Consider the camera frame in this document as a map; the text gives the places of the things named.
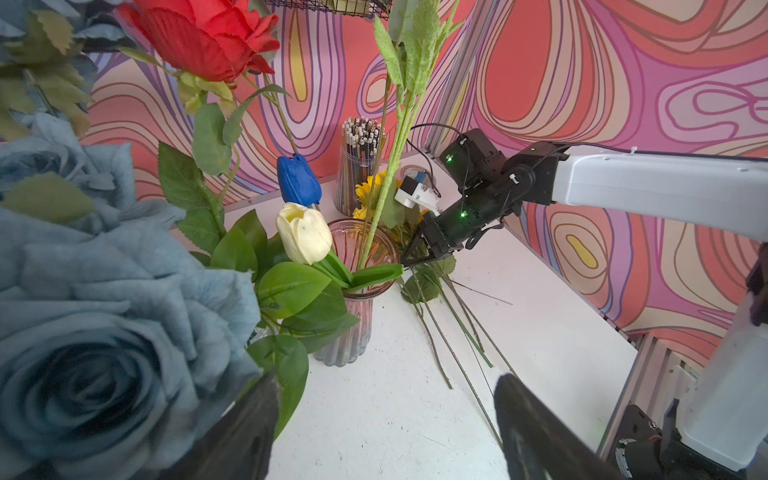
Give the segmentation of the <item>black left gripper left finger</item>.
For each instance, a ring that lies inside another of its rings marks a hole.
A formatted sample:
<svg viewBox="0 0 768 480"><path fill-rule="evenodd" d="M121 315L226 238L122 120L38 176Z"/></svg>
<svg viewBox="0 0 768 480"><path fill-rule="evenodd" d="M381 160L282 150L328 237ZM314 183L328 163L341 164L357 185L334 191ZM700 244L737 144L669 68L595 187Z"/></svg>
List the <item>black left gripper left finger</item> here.
<svg viewBox="0 0 768 480"><path fill-rule="evenodd" d="M276 374L269 372L161 477L266 478L278 414L278 383Z"/></svg>

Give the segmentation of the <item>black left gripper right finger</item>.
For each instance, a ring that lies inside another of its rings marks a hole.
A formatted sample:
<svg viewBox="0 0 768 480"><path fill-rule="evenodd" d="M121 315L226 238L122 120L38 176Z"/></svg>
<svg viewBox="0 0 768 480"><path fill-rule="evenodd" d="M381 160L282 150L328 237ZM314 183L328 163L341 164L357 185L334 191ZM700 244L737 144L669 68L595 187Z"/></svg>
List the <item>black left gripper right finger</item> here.
<svg viewBox="0 0 768 480"><path fill-rule="evenodd" d="M516 376L496 384L494 407L511 479L619 479Z"/></svg>

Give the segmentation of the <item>yellow tulip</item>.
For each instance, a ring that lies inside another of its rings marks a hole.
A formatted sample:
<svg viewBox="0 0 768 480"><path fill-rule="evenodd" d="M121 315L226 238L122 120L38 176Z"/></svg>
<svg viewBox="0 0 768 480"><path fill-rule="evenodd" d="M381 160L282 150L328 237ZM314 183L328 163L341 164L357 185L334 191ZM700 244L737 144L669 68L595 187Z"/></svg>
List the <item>yellow tulip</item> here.
<svg viewBox="0 0 768 480"><path fill-rule="evenodd" d="M467 409L476 414L488 431L492 443L501 446L493 407L492 376L495 365L489 368L473 352L468 340L459 329L445 303L436 298L428 303L427 324L435 340L443 368L454 391L469 402Z"/></svg>

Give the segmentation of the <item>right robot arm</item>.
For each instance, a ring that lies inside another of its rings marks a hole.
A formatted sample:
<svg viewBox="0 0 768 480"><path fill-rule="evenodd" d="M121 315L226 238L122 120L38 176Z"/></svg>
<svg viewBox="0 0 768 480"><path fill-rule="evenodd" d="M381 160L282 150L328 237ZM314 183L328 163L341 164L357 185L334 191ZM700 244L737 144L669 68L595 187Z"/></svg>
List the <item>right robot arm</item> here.
<svg viewBox="0 0 768 480"><path fill-rule="evenodd" d="M767 240L764 159L547 141L507 157L473 129L439 160L460 198L424 214L401 256L407 268L473 248L525 202L608 208Z"/></svg>

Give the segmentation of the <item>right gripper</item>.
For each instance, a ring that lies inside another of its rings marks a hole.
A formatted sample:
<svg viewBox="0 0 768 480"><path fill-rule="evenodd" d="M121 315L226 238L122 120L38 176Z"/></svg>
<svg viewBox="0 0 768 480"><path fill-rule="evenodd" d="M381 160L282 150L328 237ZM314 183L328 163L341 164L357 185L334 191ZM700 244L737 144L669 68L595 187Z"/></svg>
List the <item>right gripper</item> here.
<svg viewBox="0 0 768 480"><path fill-rule="evenodd" d="M510 196L473 193L458 200L435 217L428 213L401 255L404 267L437 261L433 252L453 252L494 220L510 212Z"/></svg>

